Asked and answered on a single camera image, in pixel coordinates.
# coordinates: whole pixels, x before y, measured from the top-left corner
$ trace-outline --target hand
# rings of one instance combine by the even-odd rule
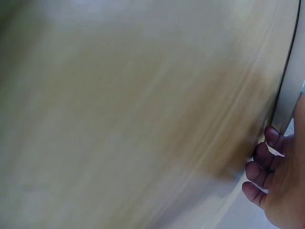
[[[296,106],[295,135],[284,137],[271,126],[264,134],[267,144],[283,156],[260,143],[254,161],[246,165],[250,182],[243,183],[243,192],[275,226],[305,229],[305,96]]]

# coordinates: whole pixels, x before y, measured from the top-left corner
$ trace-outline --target beige panel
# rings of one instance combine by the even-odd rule
[[[45,0],[2,31],[6,229],[211,229],[270,116],[297,0]]]

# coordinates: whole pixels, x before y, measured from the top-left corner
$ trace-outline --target wood grain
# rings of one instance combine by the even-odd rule
[[[1,32],[2,228],[213,228],[270,118],[297,9],[28,1]]]

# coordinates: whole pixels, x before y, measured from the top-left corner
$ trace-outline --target cabinet door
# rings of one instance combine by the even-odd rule
[[[298,0],[33,0],[0,40],[5,229],[213,228]]]

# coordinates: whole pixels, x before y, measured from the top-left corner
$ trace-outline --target dark edge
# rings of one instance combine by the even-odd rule
[[[292,48],[294,46],[295,35],[296,35],[297,26],[298,26],[298,23],[299,23],[300,11],[301,11],[301,4],[302,4],[301,2],[302,2],[302,0],[299,0],[299,7],[298,7],[298,12],[297,12],[297,16],[296,16],[296,22],[295,22],[295,30],[294,30],[294,34],[292,36],[292,40],[291,40],[291,44],[290,44],[290,49],[289,49],[287,60],[286,60],[286,63],[285,63],[282,79],[281,79],[281,82],[280,82],[280,85],[279,85],[279,88],[278,88],[278,92],[277,92],[277,95],[276,95],[276,98],[275,98],[275,103],[274,103],[274,107],[273,107],[273,111],[272,111],[272,115],[271,115],[271,119],[270,119],[269,125],[273,122],[273,119],[274,119],[274,116],[275,116],[275,111],[276,111],[276,107],[277,107],[277,101],[278,101],[278,99],[280,97],[281,88],[282,88],[282,85],[283,85],[283,82],[284,82],[287,66],[288,66],[288,63],[289,63],[289,60],[290,60]]]

